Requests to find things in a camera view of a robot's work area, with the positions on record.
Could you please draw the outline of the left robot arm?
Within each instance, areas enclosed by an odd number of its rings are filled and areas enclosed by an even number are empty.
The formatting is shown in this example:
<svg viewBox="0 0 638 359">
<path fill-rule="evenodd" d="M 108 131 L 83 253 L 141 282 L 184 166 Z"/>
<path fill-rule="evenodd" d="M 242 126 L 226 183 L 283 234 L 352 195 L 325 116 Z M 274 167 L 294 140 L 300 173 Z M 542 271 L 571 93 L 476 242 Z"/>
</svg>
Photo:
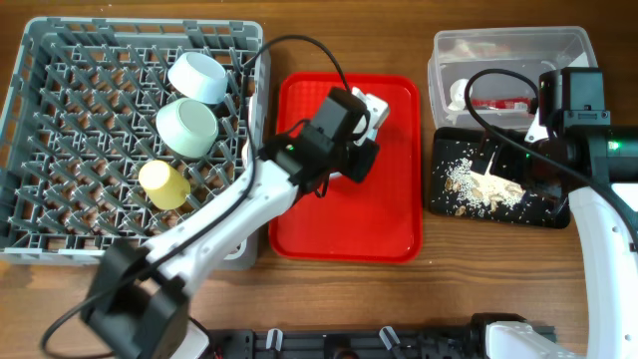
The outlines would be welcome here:
<svg viewBox="0 0 638 359">
<path fill-rule="evenodd" d="M 358 88 L 330 90 L 310 120 L 270 138 L 249 169 L 185 222 L 133 248 L 105 252 L 82 320 L 118 358 L 195 358 L 208 344 L 190 300 L 249 234 L 301 197 L 323 195 L 333 173 L 361 182 L 379 152 L 389 105 Z"/>
</svg>

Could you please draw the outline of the red sauce packet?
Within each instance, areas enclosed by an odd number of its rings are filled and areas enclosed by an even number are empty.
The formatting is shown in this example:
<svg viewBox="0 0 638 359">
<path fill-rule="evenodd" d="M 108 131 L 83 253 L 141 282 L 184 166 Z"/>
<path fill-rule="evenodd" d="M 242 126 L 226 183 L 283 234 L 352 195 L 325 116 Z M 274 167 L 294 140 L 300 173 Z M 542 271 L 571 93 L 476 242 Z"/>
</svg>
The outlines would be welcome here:
<svg viewBox="0 0 638 359">
<path fill-rule="evenodd" d="M 531 104 L 531 99 L 516 97 L 509 99 L 472 99 L 472 104 L 477 109 L 484 110 L 523 110 L 527 111 Z"/>
</svg>

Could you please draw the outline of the small light blue bowl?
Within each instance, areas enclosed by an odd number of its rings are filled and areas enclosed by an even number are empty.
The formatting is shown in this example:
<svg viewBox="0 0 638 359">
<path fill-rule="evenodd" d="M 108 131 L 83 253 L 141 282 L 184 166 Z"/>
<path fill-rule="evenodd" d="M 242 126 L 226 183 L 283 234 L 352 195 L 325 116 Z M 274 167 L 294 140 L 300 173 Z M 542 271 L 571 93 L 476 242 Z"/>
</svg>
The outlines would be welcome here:
<svg viewBox="0 0 638 359">
<path fill-rule="evenodd" d="M 228 86 L 223 66 L 213 58 L 196 52 L 180 55 L 168 69 L 167 76 L 177 91 L 208 105 L 221 103 Z"/>
</svg>

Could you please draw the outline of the yellow cup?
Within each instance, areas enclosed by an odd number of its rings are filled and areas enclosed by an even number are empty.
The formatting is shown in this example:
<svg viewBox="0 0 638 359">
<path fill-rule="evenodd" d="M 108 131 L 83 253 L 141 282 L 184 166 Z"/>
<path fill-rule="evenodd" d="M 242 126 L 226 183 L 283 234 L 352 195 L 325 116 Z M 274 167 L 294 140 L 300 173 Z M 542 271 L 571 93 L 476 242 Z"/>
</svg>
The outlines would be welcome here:
<svg viewBox="0 0 638 359">
<path fill-rule="evenodd" d="M 162 210 L 182 206 L 190 194 L 189 182 L 176 169 L 160 160 L 142 166 L 139 182 L 153 205 Z"/>
</svg>

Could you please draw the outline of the food scraps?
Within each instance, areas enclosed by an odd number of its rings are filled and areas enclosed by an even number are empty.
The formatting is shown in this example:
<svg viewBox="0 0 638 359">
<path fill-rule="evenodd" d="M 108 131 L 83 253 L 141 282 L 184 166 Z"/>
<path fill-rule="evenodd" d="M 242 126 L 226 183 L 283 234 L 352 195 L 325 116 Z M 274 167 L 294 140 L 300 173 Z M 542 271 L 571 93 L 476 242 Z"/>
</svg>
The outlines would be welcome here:
<svg viewBox="0 0 638 359">
<path fill-rule="evenodd" d="M 452 214 L 485 217 L 503 208 L 508 213 L 522 202 L 525 190 L 519 184 L 473 172 L 472 164 L 469 159 L 456 160 L 443 175 L 444 204 L 452 208 Z"/>
</svg>

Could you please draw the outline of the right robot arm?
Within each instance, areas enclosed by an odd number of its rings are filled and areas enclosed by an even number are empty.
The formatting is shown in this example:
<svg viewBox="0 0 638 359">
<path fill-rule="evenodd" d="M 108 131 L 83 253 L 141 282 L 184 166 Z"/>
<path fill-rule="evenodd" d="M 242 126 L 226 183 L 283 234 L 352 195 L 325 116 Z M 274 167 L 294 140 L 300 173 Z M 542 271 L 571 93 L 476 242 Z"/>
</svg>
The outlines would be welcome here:
<svg viewBox="0 0 638 359">
<path fill-rule="evenodd" d="M 614 126 L 598 68 L 566 67 L 528 85 L 529 110 L 546 130 L 526 141 L 464 100 L 484 135 L 472 169 L 568 202 L 580 240 L 588 305 L 589 358 L 637 355 L 637 129 Z"/>
</svg>

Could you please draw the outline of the green bowl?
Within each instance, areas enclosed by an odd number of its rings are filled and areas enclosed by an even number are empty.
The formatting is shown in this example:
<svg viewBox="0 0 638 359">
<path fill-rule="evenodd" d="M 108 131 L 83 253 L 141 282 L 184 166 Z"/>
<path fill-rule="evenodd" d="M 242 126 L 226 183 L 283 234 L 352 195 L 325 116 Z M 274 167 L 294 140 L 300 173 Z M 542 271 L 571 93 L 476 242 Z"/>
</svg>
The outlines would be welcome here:
<svg viewBox="0 0 638 359">
<path fill-rule="evenodd" d="M 181 98 L 159 109 L 157 131 L 162 141 L 178 155 L 202 158 L 218 136 L 215 114 L 205 104 Z"/>
</svg>

